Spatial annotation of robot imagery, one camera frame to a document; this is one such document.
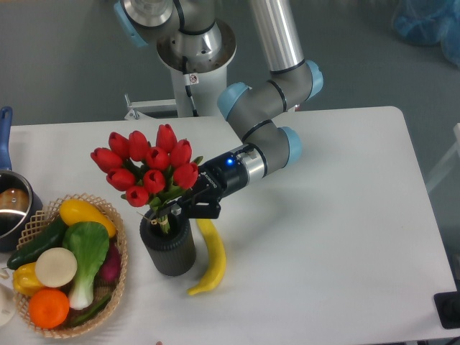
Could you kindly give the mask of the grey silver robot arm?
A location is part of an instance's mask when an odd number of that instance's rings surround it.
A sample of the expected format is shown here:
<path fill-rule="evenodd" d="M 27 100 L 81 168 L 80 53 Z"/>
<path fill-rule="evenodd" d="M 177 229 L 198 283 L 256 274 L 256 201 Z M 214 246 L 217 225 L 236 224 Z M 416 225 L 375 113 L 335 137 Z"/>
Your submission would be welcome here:
<path fill-rule="evenodd" d="M 270 79 L 250 88 L 228 85 L 236 52 L 231 28 L 216 18 L 213 1 L 117 1 L 114 11 L 138 47 L 153 43 L 169 68 L 178 116 L 222 116 L 241 146 L 200 166 L 196 184 L 160 216 L 216 219 L 222 198 L 298 160 L 299 136 L 273 119 L 316 95 L 319 67 L 306 60 L 287 1 L 251 1 L 250 12 Z"/>

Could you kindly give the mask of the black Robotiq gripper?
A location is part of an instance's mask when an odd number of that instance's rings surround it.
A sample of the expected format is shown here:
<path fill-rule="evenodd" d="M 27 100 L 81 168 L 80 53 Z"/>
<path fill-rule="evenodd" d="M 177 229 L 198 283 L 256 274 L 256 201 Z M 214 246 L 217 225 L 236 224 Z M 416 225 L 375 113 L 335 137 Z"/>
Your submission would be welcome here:
<path fill-rule="evenodd" d="M 198 179 L 192 191 L 170 201 L 157 211 L 142 214 L 143 219 L 153 220 L 169 214 L 188 219 L 217 219 L 221 212 L 218 202 L 249 182 L 249 173 L 234 152 L 226 152 L 198 167 Z"/>

